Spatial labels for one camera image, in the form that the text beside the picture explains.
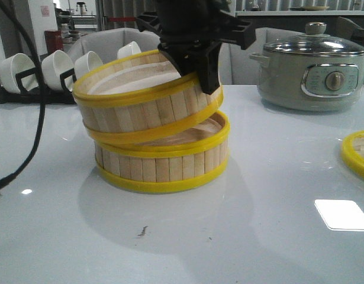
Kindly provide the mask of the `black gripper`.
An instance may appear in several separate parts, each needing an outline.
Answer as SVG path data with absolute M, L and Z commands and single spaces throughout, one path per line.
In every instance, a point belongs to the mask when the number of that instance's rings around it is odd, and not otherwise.
M 157 34 L 158 50 L 181 76 L 195 72 L 209 95 L 220 85 L 221 45 L 245 50 L 256 39 L 250 22 L 230 15 L 229 1 L 155 1 L 154 8 L 136 17 L 138 30 Z

